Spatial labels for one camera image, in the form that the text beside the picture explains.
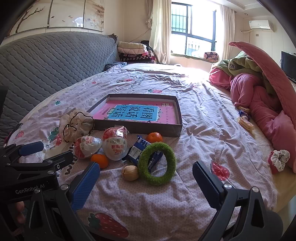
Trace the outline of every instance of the curtain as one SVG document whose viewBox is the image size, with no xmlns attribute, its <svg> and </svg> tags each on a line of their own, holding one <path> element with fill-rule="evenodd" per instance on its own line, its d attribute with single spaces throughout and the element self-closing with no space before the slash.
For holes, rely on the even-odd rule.
<svg viewBox="0 0 296 241">
<path fill-rule="evenodd" d="M 148 11 L 148 20 L 146 21 L 147 27 L 152 28 L 152 17 L 153 17 L 153 0 L 147 0 L 147 11 Z"/>
<path fill-rule="evenodd" d="M 152 30 L 149 45 L 161 64 L 170 63 L 171 3 L 171 0 L 153 1 Z"/>
<path fill-rule="evenodd" d="M 228 43 L 234 41 L 234 10 L 221 5 L 221 16 L 224 35 L 222 40 L 222 54 L 220 57 L 221 59 L 229 59 L 229 54 L 231 52 L 232 47 L 229 46 Z"/>
</svg>

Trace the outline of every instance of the bedsheet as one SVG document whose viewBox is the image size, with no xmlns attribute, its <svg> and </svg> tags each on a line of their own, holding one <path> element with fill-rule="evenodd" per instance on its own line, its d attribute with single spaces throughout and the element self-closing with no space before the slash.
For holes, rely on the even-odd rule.
<svg viewBox="0 0 296 241">
<path fill-rule="evenodd" d="M 291 84 L 294 89 L 296 89 L 296 85 L 293 83 Z M 238 116 L 238 110 L 232 103 L 230 91 L 214 85 L 212 88 L 220 95 L 223 103 L 232 115 L 234 117 Z M 256 140 L 256 143 L 262 152 L 263 159 L 267 160 L 270 152 L 274 150 L 272 143 L 265 137 L 255 121 L 253 119 L 250 121 L 254 125 L 252 137 Z M 286 167 L 282 172 L 272 175 L 272 178 L 277 190 L 277 202 L 273 211 L 278 212 L 296 195 L 296 174 L 291 168 Z"/>
<path fill-rule="evenodd" d="M 236 188 L 257 186 L 268 209 L 276 205 L 277 192 L 267 159 L 260 146 L 236 122 L 220 96 L 207 82 L 208 73 L 177 66 L 131 64 L 112 67 L 87 78 L 38 106 L 25 119 L 8 144 L 41 140 L 43 152 L 22 158 L 21 162 L 42 159 L 73 148 L 58 135 L 59 118 L 74 108 L 88 110 L 109 93 L 158 93 L 175 95 L 180 104 L 183 129 L 180 138 L 164 137 L 177 158 L 172 180 L 163 186 L 150 186 L 144 180 L 126 182 L 121 177 L 123 163 L 111 161 L 101 171 L 84 207 L 77 213 L 86 226 L 101 235 L 128 240 L 197 240 L 215 214 L 199 189 L 192 165 L 212 161 L 230 172 L 227 182 Z M 94 133 L 101 137 L 102 132 Z M 137 140 L 128 135 L 128 145 Z M 87 167 L 89 159 L 75 159 L 58 171 L 59 183 L 70 183 Z M 165 157 L 153 175 L 166 171 Z"/>
</svg>

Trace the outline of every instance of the plush ring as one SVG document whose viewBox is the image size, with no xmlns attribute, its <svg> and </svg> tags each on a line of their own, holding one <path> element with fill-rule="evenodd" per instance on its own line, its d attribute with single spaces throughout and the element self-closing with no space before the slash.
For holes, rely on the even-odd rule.
<svg viewBox="0 0 296 241">
<path fill-rule="evenodd" d="M 165 155 L 168 167 L 163 176 L 154 177 L 148 172 L 148 161 L 151 154 L 158 150 L 162 151 Z M 176 170 L 176 157 L 172 148 L 170 148 L 167 144 L 163 142 L 155 142 L 147 146 L 144 151 L 142 151 L 138 162 L 138 168 L 142 178 L 146 179 L 146 181 L 148 181 L 151 185 L 159 186 L 168 183 L 173 177 Z"/>
</svg>

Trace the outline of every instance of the folded blankets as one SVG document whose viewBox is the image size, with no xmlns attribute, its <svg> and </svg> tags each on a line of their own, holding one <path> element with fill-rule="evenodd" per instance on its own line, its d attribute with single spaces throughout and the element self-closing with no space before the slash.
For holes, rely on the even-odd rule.
<svg viewBox="0 0 296 241">
<path fill-rule="evenodd" d="M 119 42 L 117 46 L 121 61 L 131 63 L 156 63 L 154 53 L 147 51 L 146 45 Z"/>
<path fill-rule="evenodd" d="M 117 47 L 123 48 L 123 49 L 145 49 L 146 51 L 146 45 L 138 44 L 138 43 L 118 42 Z"/>
<path fill-rule="evenodd" d="M 131 63 L 155 63 L 156 58 L 151 56 L 151 53 L 144 53 L 144 54 L 119 54 L 119 58 L 123 62 Z"/>
<path fill-rule="evenodd" d="M 117 47 L 119 53 L 125 53 L 125 54 L 143 54 L 147 52 L 146 46 L 145 48 L 134 48 L 134 49 L 129 49 L 129 48 L 121 48 Z"/>
</svg>

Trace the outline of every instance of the window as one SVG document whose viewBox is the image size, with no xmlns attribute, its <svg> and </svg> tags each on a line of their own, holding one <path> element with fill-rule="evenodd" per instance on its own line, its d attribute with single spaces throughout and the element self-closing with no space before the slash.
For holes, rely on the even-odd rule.
<svg viewBox="0 0 296 241">
<path fill-rule="evenodd" d="M 199 57 L 216 48 L 216 12 L 208 1 L 197 5 L 172 2 L 171 51 Z"/>
</svg>

